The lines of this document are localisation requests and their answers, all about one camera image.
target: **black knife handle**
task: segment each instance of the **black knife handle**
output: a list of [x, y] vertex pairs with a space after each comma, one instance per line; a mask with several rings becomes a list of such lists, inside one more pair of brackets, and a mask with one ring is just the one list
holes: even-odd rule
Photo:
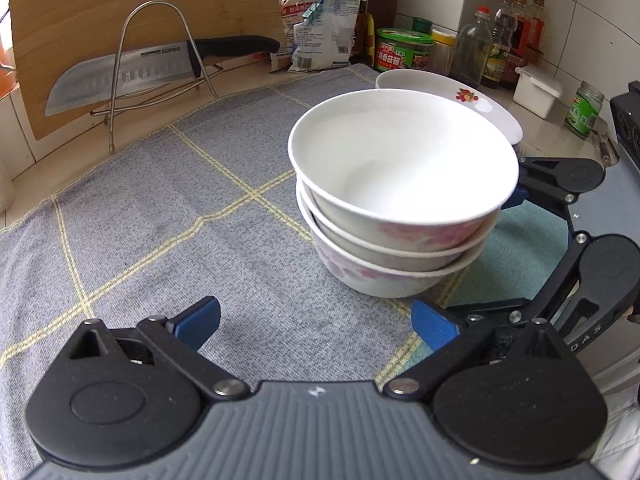
[[[258, 52], [277, 52], [280, 42], [264, 36], [229, 36], [228, 38], [213, 38], [212, 40], [195, 40], [200, 57], [208, 56], [240, 57]], [[200, 77], [200, 65], [191, 42], [187, 41], [189, 59], [196, 78]]]

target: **teal cloth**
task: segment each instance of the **teal cloth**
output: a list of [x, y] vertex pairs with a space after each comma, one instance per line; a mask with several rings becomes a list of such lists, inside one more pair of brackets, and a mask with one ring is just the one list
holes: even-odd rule
[[[486, 248], [469, 267], [449, 304], [532, 299], [562, 258], [567, 243], [566, 222], [542, 208], [524, 202], [502, 211]], [[421, 342], [404, 369], [431, 353]]]

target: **gray gripper base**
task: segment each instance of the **gray gripper base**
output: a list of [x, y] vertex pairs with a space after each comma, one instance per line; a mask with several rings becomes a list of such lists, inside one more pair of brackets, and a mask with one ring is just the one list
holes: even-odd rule
[[30, 480], [602, 480], [587, 463], [496, 469], [443, 439], [417, 403], [374, 383], [270, 383], [221, 402], [181, 447], [146, 465], [84, 472], [46, 462]]
[[602, 184], [568, 207], [574, 231], [591, 237], [623, 235], [640, 245], [640, 172], [625, 150], [605, 172]]

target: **bowl rim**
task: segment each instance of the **bowl rim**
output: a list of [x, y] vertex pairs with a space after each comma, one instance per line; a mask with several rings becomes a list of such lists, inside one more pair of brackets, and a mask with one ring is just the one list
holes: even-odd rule
[[[447, 77], [447, 76], [442, 75], [442, 74], [436, 74], [435, 72], [426, 72], [425, 70], [415, 70], [415, 69], [413, 69], [413, 68], [398, 68], [398, 69], [394, 69], [394, 70], [387, 70], [386, 72], [383, 72], [383, 73], [379, 74], [379, 75], [376, 77], [376, 83], [375, 83], [376, 88], [377, 88], [378, 90], [383, 90], [383, 89], [389, 89], [389, 88], [390, 88], [390, 87], [380, 87], [380, 86], [378, 86], [378, 80], [379, 80], [379, 79], [381, 79], [381, 80], [385, 80], [385, 79], [389, 79], [389, 78], [394, 77], [393, 75], [388, 76], [388, 75], [386, 75], [386, 74], [407, 73], [407, 72], [421, 74], [421, 75], [417, 75], [417, 77], [433, 77], [433, 78], [435, 78], [435, 79], [440, 79], [440, 80], [447, 79], [448, 81], [451, 81], [451, 82], [453, 82], [453, 83], [456, 83], [456, 84], [459, 84], [459, 85], [462, 85], [462, 86], [468, 86], [468, 85], [465, 85], [465, 84], [463, 84], [463, 83], [461, 83], [461, 82], [459, 82], [459, 81], [456, 81], [456, 80], [455, 80], [455, 79], [453, 79], [453, 78]], [[501, 110], [501, 113], [502, 113], [502, 112], [503, 112], [503, 113], [505, 113], [505, 114], [506, 114], [506, 116], [509, 118], [509, 119], [508, 119], [508, 120], [509, 120], [509, 122], [513, 124], [513, 126], [514, 126], [514, 130], [516, 131], [516, 137], [519, 137], [519, 138], [518, 138], [518, 140], [516, 140], [515, 142], [512, 142], [512, 140], [511, 140], [511, 139], [508, 139], [508, 138], [505, 136], [505, 138], [507, 138], [507, 141], [511, 144], [511, 146], [515, 146], [515, 145], [516, 145], [516, 144], [518, 144], [519, 142], [522, 142], [522, 139], [524, 138], [524, 131], [523, 131], [523, 129], [522, 129], [522, 125], [521, 125], [521, 124], [518, 122], [518, 120], [513, 116], [513, 114], [512, 114], [510, 111], [508, 111], [508, 110], [507, 110], [507, 108], [505, 108], [504, 106], [502, 106], [498, 101], [496, 101], [495, 99], [491, 99], [491, 98], [490, 98], [487, 94], [485, 94], [484, 92], [481, 92], [481, 91], [479, 91], [479, 90], [478, 90], [478, 89], [476, 89], [476, 88], [474, 88], [474, 89], [473, 89], [473, 91], [474, 91], [474, 93], [475, 93], [475, 94], [477, 94], [477, 95], [479, 95], [479, 96], [481, 96], [481, 97], [483, 97], [483, 98], [485, 98], [485, 99], [487, 99], [487, 100], [491, 101], [491, 102], [492, 102], [492, 103], [493, 103], [497, 108], [499, 108], [499, 109]]]
[[481, 114], [478, 114], [477, 112], [470, 110], [469, 108], [463, 106], [462, 108], [460, 108], [461, 110], [468, 110], [468, 113], [473, 114], [474, 117], [478, 118], [478, 120], [480, 121], [485, 121], [491, 128], [493, 128], [494, 130], [496, 130], [499, 134], [499, 138], [501, 140], [503, 140], [506, 145], [509, 147], [509, 152], [513, 154], [513, 187], [511, 188], [510, 192], [507, 194], [507, 196], [504, 198], [504, 200], [502, 200], [500, 203], [498, 204], [494, 204], [491, 207], [489, 207], [488, 209], [476, 213], [475, 215], [471, 215], [468, 217], [462, 217], [459, 219], [456, 219], [456, 221], [450, 221], [450, 222], [440, 222], [440, 223], [426, 223], [424, 221], [417, 221], [417, 220], [406, 220], [406, 219], [398, 219], [398, 218], [393, 218], [391, 216], [385, 216], [385, 215], [381, 215], [379, 213], [376, 213], [375, 211], [369, 211], [367, 209], [358, 207], [358, 206], [354, 206], [353, 204], [350, 204], [348, 202], [345, 202], [344, 200], [341, 200], [338, 197], [333, 196], [332, 194], [326, 192], [325, 190], [321, 189], [321, 187], [319, 187], [318, 185], [316, 185], [315, 183], [313, 183], [311, 181], [311, 179], [309, 179], [308, 176], [306, 176], [306, 174], [304, 173], [304, 171], [302, 171], [302, 168], [300, 168], [300, 166], [298, 165], [298, 163], [296, 162], [296, 158], [293, 155], [293, 139], [296, 136], [296, 132], [300, 126], [300, 123], [305, 120], [305, 118], [311, 113], [313, 112], [316, 108], [318, 108], [321, 105], [326, 105], [327, 103], [334, 101], [334, 100], [338, 100], [343, 98], [345, 95], [352, 95], [352, 94], [364, 94], [364, 93], [368, 93], [368, 92], [392, 92], [392, 93], [398, 93], [398, 94], [411, 94], [411, 95], [420, 95], [420, 96], [429, 96], [431, 99], [436, 99], [441, 101], [442, 103], [446, 103], [446, 106], [451, 106], [451, 105], [456, 105], [456, 103], [454, 103], [453, 101], [451, 101], [450, 99], [447, 99], [446, 97], [441, 97], [439, 95], [434, 95], [434, 94], [429, 94], [426, 92], [420, 92], [417, 90], [406, 90], [406, 89], [399, 89], [399, 88], [373, 88], [373, 89], [366, 89], [366, 90], [357, 90], [355, 92], [347, 92], [345, 94], [340, 94], [334, 97], [331, 97], [325, 101], [322, 101], [321, 103], [318, 103], [317, 105], [313, 106], [312, 108], [310, 108], [309, 110], [307, 110], [302, 117], [300, 117], [296, 123], [293, 125], [293, 128], [291, 129], [291, 133], [289, 134], [289, 140], [287, 142], [287, 151], [289, 153], [289, 160], [291, 161], [291, 164], [293, 165], [293, 168], [296, 170], [296, 174], [297, 176], [302, 179], [302, 181], [307, 184], [313, 191], [315, 191], [316, 193], [318, 193], [319, 196], [321, 196], [322, 198], [324, 198], [325, 200], [327, 200], [327, 202], [335, 205], [336, 207], [346, 210], [350, 213], [353, 213], [357, 216], [363, 216], [365, 218], [369, 218], [369, 219], [373, 219], [375, 221], [379, 221], [379, 222], [392, 222], [394, 224], [398, 224], [398, 225], [407, 225], [407, 226], [424, 226], [424, 227], [440, 227], [440, 226], [452, 226], [452, 225], [457, 225], [457, 224], [463, 224], [466, 222], [471, 222], [473, 220], [477, 220], [479, 218], [482, 218], [484, 216], [488, 216], [490, 213], [492, 213], [494, 210], [499, 209], [502, 204], [504, 204], [509, 197], [513, 194], [513, 191], [516, 189], [516, 186], [518, 184], [518, 176], [520, 173], [520, 170], [518, 168], [518, 157], [516, 156], [515, 152], [513, 151], [513, 147], [510, 145], [509, 141], [506, 139], [506, 137], [504, 136], [504, 134], [498, 129], [498, 127], [493, 124], [489, 119], [487, 119], [486, 117], [483, 117]]
[[388, 267], [382, 267], [376, 264], [372, 264], [371, 262], [367, 262], [363, 259], [354, 256], [351, 253], [348, 253], [343, 248], [338, 247], [334, 244], [326, 235], [320, 230], [320, 228], [316, 225], [313, 220], [313, 215], [311, 214], [310, 209], [306, 205], [304, 199], [302, 198], [302, 192], [300, 191], [300, 183], [296, 182], [296, 199], [298, 200], [298, 208], [302, 213], [303, 218], [305, 219], [306, 224], [308, 224], [309, 228], [313, 231], [313, 234], [320, 238], [325, 244], [332, 248], [335, 252], [343, 256], [344, 258], [352, 261], [353, 263], [360, 265], [362, 267], [366, 267], [367, 269], [372, 269], [382, 274], [392, 274], [395, 276], [404, 276], [406, 278], [440, 278], [442, 276], [449, 276], [454, 272], [458, 272], [459, 270], [464, 269], [466, 266], [469, 266], [473, 263], [476, 258], [482, 253], [484, 250], [484, 246], [486, 245], [486, 240], [483, 240], [478, 245], [473, 247], [471, 250], [467, 251], [461, 258], [453, 261], [451, 264], [442, 267], [438, 270], [428, 270], [425, 272], [415, 272], [410, 270], [396, 270], [389, 269]]
[[306, 184], [304, 182], [300, 182], [301, 185], [301, 195], [302, 200], [305, 202], [306, 206], [311, 211], [312, 217], [319, 221], [321, 224], [324, 224], [330, 231], [336, 233], [338, 236], [345, 238], [353, 244], [358, 245], [364, 249], [368, 249], [370, 251], [375, 251], [377, 253], [389, 254], [390, 256], [399, 256], [401, 258], [415, 258], [419, 260], [427, 260], [430, 258], [443, 258], [445, 256], [453, 256], [454, 254], [462, 254], [465, 251], [468, 251], [472, 247], [478, 245], [482, 240], [487, 238], [489, 234], [491, 234], [494, 229], [498, 217], [500, 216], [500, 210], [497, 209], [493, 211], [480, 225], [478, 229], [465, 241], [464, 244], [458, 245], [456, 247], [452, 247], [450, 249], [445, 249], [443, 251], [433, 251], [433, 252], [425, 252], [419, 253], [415, 251], [402, 251], [400, 249], [392, 249], [388, 247], [383, 247], [380, 245], [373, 244], [371, 242], [367, 242], [357, 236], [351, 234], [348, 231], [338, 227], [336, 224], [331, 222], [325, 215], [320, 211], [318, 204], [313, 199], [312, 196], [306, 192]]

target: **kitchen countertop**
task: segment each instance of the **kitchen countertop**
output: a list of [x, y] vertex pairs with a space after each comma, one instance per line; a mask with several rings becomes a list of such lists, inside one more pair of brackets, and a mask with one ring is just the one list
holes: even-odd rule
[[[286, 71], [269, 73], [269, 69], [270, 62], [264, 60], [224, 71], [212, 79], [212, 84], [218, 95], [224, 97], [307, 76]], [[521, 124], [524, 131], [522, 147], [527, 155], [585, 157], [600, 161], [594, 136], [581, 140], [562, 126], [567, 108], [560, 102], [556, 101], [548, 119], [542, 120], [513, 102], [513, 94], [508, 91], [484, 87], [481, 91], [507, 108]], [[209, 91], [205, 85], [201, 85], [164, 104], [118, 116], [114, 122], [116, 149], [121, 151], [133, 141], [148, 136], [210, 101]], [[11, 225], [42, 200], [106, 160], [109, 156], [108, 131], [105, 124], [99, 124], [16, 177], [14, 185], [17, 197], [6, 216], [0, 215], [0, 228]]]

